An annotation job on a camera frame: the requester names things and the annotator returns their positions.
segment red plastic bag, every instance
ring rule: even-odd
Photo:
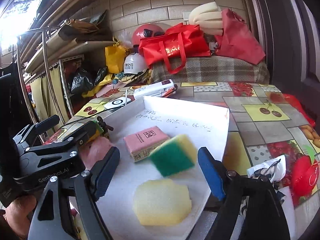
[[[285,100],[292,105],[295,109],[297,109],[304,117],[305,119],[307,119],[307,121],[309,122],[309,124],[315,128],[316,127],[316,122],[315,120],[313,120],[310,116],[307,115],[307,113],[303,110],[302,105],[300,104],[299,100],[297,100],[297,98],[295,98],[295,96],[293,95],[289,95],[289,94],[284,94],[282,93]]]
[[[254,65],[263,60],[266,54],[239,15],[224,9],[222,26],[223,35],[215,35],[217,56],[238,58]]]
[[[209,57],[210,50],[199,25],[180,23],[165,35],[140,40],[139,53],[149,65],[164,60],[170,74],[176,74],[186,65],[186,57]],[[169,57],[181,57],[181,65],[172,69]]]
[[[300,157],[292,169],[292,189],[298,196],[310,194],[316,186],[319,178],[319,164],[316,160],[311,164],[310,157],[303,155]]]

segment brick wall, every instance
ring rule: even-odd
[[[216,1],[222,8],[230,8],[245,19],[242,0],[97,0],[80,13],[88,17],[102,10],[109,11],[109,25],[115,36],[123,30],[132,34],[137,26],[150,22],[176,25],[183,21],[183,12]]]

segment pink cloth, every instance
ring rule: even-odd
[[[126,83],[122,83],[121,81],[119,81],[117,84],[105,85],[100,91],[96,93],[96,97],[99,98],[103,94],[107,93],[109,90],[116,89],[116,88],[123,88],[125,85]]]
[[[90,170],[93,165],[102,160],[113,144],[105,137],[99,136],[94,141],[86,144],[80,150],[81,159],[87,170]]]

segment yellow cloth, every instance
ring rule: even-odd
[[[112,73],[107,74],[104,77],[104,79],[98,85],[96,85],[92,90],[82,93],[82,97],[83,98],[93,97],[96,93],[98,93],[103,88],[104,85],[111,83],[112,78],[113,78]]]
[[[142,80],[140,80],[139,82],[145,82],[145,81],[148,81],[148,79],[150,78],[150,75],[151,75],[151,72],[149,72],[149,69],[145,70],[141,75],[137,76],[135,74],[132,74],[130,76],[124,76],[122,79],[121,79],[121,82],[122,83],[125,83],[125,84],[129,84],[139,78],[141,78],[142,76],[144,76],[142,78]]]
[[[123,71],[124,59],[130,54],[130,51],[120,45],[117,41],[113,46],[105,48],[106,64],[110,73],[118,74]]]
[[[63,99],[59,68],[53,68],[52,70],[50,70],[50,76],[52,80],[53,90],[57,98],[60,111],[62,113],[62,117],[64,121],[67,122],[69,120],[67,114],[68,110],[65,106]],[[58,114],[49,91],[47,76],[37,78],[36,80],[30,83],[30,86],[33,99],[36,104],[36,113],[38,114],[40,121],[44,121],[48,117]],[[59,130],[61,126],[62,123],[59,122],[59,124],[56,125],[53,130],[50,129],[49,131],[47,131],[47,135],[53,135],[53,133]]]

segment pink package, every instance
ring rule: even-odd
[[[169,136],[162,132],[157,126],[153,126],[124,137],[124,142],[131,157],[137,162],[148,157],[152,150],[168,139]]]
[[[107,138],[99,136],[92,142],[81,148],[80,157],[87,170],[91,170],[93,165],[102,160],[110,148],[114,146]]]

